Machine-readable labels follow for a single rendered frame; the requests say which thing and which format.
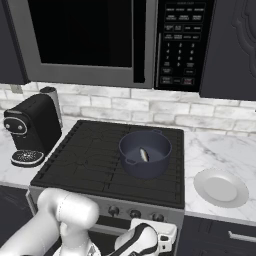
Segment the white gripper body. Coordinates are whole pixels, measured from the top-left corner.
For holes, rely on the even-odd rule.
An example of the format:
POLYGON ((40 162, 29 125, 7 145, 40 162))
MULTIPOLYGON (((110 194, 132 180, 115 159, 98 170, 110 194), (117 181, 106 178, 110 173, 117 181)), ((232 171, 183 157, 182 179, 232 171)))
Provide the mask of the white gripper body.
POLYGON ((137 225, 146 223, 150 225, 158 234, 170 235, 172 238, 175 238, 177 235, 177 226, 175 224, 157 222, 152 220, 145 220, 139 218, 133 218, 130 223, 130 228, 135 228, 137 225))

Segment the dark blue pot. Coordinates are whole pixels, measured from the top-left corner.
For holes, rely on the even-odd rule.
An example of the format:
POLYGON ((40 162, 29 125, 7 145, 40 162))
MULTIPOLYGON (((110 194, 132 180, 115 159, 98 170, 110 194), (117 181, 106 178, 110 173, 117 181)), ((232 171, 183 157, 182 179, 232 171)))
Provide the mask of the dark blue pot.
POLYGON ((172 144, 161 130, 142 130, 125 135, 119 142, 121 165, 129 175, 141 179, 159 177, 167 170, 172 144), (139 149, 144 148, 149 161, 141 159, 139 149))

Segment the dark drawer front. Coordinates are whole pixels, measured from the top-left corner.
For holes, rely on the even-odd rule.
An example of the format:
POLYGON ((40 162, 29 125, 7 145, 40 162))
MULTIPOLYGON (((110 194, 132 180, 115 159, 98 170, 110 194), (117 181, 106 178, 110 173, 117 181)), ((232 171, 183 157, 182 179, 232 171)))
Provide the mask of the dark drawer front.
POLYGON ((228 231, 256 237, 256 227, 186 216, 177 256, 256 256, 256 243, 230 239, 228 231))

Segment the white plate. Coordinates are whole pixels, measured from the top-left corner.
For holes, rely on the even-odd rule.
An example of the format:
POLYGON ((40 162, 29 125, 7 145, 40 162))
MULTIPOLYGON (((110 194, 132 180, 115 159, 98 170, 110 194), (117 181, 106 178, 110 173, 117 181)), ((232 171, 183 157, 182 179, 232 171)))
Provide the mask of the white plate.
POLYGON ((243 181, 214 168, 199 172, 194 178, 194 188, 205 201, 222 208, 241 207, 249 199, 249 190, 243 181))

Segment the black hob with oven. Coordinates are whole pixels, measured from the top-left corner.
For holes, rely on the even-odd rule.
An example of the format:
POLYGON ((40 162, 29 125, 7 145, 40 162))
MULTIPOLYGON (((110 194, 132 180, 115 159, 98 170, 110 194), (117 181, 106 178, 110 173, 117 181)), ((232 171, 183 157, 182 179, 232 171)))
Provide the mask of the black hob with oven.
POLYGON ((129 229, 132 209, 142 219, 154 213, 165 223, 182 227, 185 208, 184 132, 163 129, 172 144, 167 170, 158 178, 141 180, 125 173, 120 162, 119 141, 142 126, 79 120, 45 161, 30 182, 31 199, 36 201, 48 188, 61 188, 85 195, 100 207, 100 217, 89 231, 102 254, 114 249, 116 238, 129 229), (108 213, 117 206, 118 216, 108 213))

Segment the dark base cupboard door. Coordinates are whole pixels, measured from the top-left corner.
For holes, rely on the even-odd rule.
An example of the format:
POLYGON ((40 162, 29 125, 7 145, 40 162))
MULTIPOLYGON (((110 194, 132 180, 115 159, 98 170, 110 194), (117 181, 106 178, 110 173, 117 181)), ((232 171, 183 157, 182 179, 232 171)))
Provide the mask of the dark base cupboard door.
POLYGON ((32 217, 26 190, 0 186, 0 247, 32 217))

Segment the black coffee machine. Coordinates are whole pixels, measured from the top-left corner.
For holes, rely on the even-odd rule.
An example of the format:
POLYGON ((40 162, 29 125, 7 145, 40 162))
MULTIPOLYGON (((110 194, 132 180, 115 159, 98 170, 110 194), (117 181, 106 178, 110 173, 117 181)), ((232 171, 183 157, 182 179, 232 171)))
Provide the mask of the black coffee machine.
POLYGON ((62 118, 55 87, 46 86, 4 112, 3 125, 10 132, 17 151, 14 166, 40 165, 62 135, 62 118))

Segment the microwave oven door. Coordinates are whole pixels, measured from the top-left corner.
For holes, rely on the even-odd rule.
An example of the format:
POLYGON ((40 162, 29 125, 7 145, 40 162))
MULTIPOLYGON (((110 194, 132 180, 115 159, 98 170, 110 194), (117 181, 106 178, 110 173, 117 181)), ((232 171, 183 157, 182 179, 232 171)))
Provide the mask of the microwave oven door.
POLYGON ((146 0, 145 82, 133 78, 133 0, 7 0, 28 78, 151 88, 157 0, 146 0))

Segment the dark cupboard door with moulding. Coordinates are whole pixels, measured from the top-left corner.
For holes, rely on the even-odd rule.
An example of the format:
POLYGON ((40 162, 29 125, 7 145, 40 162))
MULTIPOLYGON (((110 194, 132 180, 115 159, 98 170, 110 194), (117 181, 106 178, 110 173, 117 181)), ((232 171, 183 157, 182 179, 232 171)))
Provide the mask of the dark cupboard door with moulding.
POLYGON ((217 0, 199 94, 256 101, 256 0, 217 0))

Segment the black steel microwave oven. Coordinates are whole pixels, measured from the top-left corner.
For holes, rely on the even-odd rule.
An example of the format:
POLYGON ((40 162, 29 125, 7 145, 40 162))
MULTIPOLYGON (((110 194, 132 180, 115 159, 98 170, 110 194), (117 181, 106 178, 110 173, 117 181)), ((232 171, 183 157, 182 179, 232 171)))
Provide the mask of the black steel microwave oven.
POLYGON ((154 83, 157 90, 198 91, 216 0, 157 0, 154 83))

